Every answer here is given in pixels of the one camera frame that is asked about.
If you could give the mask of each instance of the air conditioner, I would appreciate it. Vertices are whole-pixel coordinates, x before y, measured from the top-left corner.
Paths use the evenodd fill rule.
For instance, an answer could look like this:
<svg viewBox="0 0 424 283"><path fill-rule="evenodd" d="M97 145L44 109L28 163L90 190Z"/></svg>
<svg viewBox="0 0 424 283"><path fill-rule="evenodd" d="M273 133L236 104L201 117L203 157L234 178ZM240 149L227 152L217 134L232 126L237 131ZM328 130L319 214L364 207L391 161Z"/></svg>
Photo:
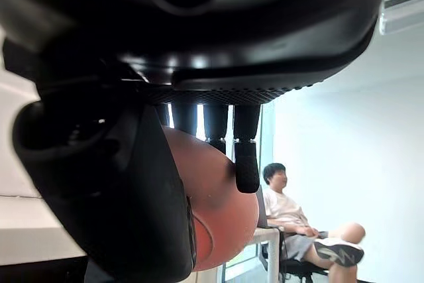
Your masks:
<svg viewBox="0 0 424 283"><path fill-rule="evenodd" d="M424 0L389 0L380 17L380 33L392 34L424 25Z"/></svg>

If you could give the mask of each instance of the black sneaker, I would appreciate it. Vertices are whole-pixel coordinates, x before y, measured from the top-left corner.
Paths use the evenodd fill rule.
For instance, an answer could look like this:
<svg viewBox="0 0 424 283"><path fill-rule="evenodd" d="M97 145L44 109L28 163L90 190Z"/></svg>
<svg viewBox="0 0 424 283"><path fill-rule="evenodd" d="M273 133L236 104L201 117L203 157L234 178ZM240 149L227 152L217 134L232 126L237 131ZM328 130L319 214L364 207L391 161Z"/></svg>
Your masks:
<svg viewBox="0 0 424 283"><path fill-rule="evenodd" d="M357 265L364 256L361 247L338 238L317 239L314 245L320 258L345 268Z"/></svg>

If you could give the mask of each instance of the hand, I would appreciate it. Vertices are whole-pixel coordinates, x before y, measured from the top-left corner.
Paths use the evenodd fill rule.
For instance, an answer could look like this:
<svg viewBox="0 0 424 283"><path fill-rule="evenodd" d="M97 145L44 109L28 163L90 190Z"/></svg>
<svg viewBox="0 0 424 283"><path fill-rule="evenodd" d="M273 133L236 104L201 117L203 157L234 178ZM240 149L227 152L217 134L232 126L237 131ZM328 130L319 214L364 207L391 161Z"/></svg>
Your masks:
<svg viewBox="0 0 424 283"><path fill-rule="evenodd" d="M319 233L319 231L318 230L316 230L316 228L312 228L312 230L313 230L313 232L315 233L315 235L314 235L314 237L320 237L321 236L321 234Z"/></svg>
<svg viewBox="0 0 424 283"><path fill-rule="evenodd" d="M318 230L311 227L297 227L296 233L299 235L305 235L307 237L318 237Z"/></svg>

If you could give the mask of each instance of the man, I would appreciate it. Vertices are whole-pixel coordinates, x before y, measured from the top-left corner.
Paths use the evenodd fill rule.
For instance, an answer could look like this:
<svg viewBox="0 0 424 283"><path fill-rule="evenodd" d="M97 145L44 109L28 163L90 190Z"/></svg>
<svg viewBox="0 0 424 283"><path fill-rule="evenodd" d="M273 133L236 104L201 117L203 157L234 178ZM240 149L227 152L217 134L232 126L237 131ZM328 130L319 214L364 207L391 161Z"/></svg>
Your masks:
<svg viewBox="0 0 424 283"><path fill-rule="evenodd" d="M264 201L268 223L284 228L288 259L306 260L329 269L330 283L356 283L356 265L364 256L357 245L365 237L364 228L351 223L336 231L318 232L312 228L301 207L286 194L286 167L270 164L264 169Z"/></svg>

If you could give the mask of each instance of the robotic hand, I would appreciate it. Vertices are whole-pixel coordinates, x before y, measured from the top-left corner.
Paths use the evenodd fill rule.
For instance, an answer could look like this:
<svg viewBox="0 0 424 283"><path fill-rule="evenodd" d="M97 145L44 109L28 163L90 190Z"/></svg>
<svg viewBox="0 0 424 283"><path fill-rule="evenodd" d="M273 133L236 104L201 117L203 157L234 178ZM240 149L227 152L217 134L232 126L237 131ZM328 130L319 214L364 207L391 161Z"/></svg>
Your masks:
<svg viewBox="0 0 424 283"><path fill-rule="evenodd" d="M235 105L237 188L255 192L260 105L361 55L381 2L0 0L6 68L40 94L15 121L15 150L109 274L182 280L196 265L198 228L162 130L163 105L192 133L193 105L204 104L208 142L221 151ZM164 184L168 192L157 191Z"/></svg>

